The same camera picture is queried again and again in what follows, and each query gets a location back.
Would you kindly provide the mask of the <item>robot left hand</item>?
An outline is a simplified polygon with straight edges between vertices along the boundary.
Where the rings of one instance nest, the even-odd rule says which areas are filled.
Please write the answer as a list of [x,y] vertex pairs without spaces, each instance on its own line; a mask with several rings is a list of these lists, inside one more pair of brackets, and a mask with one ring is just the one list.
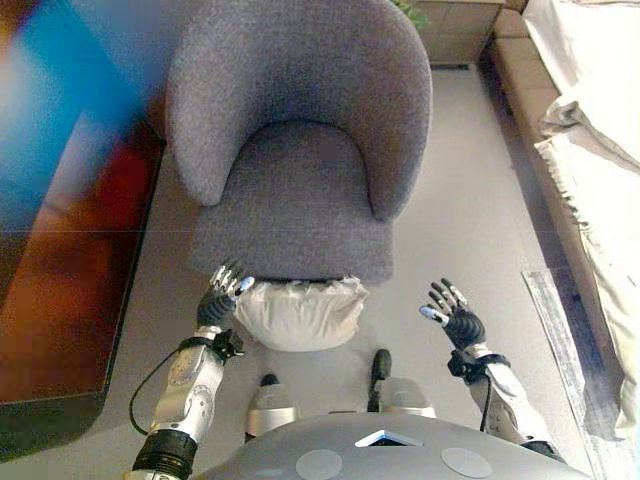
[[238,259],[225,258],[209,278],[196,310],[196,325],[199,328],[222,328],[234,312],[239,299],[254,283],[255,278],[245,274]]

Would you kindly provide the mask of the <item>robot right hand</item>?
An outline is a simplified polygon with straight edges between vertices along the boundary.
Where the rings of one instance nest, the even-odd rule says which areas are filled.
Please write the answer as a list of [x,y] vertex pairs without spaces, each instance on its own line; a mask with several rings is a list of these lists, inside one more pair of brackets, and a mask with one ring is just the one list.
[[441,278],[430,284],[427,295],[431,302],[419,307],[420,314],[436,322],[457,350],[463,351],[486,341],[484,324],[470,309],[457,286]]

